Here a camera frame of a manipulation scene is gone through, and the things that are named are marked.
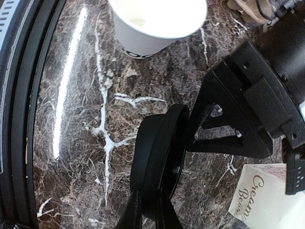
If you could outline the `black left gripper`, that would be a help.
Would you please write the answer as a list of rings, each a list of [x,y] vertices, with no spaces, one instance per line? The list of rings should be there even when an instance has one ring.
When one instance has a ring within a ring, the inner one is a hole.
[[[189,152],[264,159],[283,135],[286,194],[305,189],[305,4],[294,7],[256,43],[243,42],[203,78],[184,132]],[[204,130],[229,126],[230,136],[196,140]]]

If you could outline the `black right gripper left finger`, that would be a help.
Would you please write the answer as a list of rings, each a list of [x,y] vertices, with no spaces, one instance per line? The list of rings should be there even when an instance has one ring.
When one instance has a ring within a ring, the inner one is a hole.
[[[142,196],[139,190],[133,191],[121,215],[116,229],[142,229]]]

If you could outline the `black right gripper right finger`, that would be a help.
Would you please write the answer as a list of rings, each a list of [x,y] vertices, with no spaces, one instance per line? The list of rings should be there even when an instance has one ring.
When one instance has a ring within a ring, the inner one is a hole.
[[[158,192],[155,223],[157,229],[177,229],[178,218],[166,191],[161,188]]]

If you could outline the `single black cup lid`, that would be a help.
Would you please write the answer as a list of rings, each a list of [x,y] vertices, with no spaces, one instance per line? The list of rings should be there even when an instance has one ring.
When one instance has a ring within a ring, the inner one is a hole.
[[[181,137],[188,119],[188,106],[175,104],[164,114],[145,117],[138,129],[130,190],[141,192],[142,214],[151,220],[159,190],[171,198],[177,187],[186,153]]]

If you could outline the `white paper takeout bag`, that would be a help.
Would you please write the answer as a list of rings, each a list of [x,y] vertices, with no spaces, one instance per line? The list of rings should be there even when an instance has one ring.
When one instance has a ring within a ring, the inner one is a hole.
[[[286,195],[286,165],[246,164],[228,209],[251,229],[303,229],[305,193]]]

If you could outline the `brown cardboard cup carrier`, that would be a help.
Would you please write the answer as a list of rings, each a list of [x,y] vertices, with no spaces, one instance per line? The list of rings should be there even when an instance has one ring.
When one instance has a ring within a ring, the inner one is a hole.
[[[227,6],[239,11],[246,23],[270,24],[274,19],[273,7],[268,0],[259,0],[260,9],[255,0],[228,0]]]

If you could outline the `white paper coffee cup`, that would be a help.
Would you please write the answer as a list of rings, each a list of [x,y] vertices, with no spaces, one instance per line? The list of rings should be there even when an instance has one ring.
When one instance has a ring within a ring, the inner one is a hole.
[[[134,59],[146,59],[198,31],[207,17],[205,0],[111,0],[117,41]]]

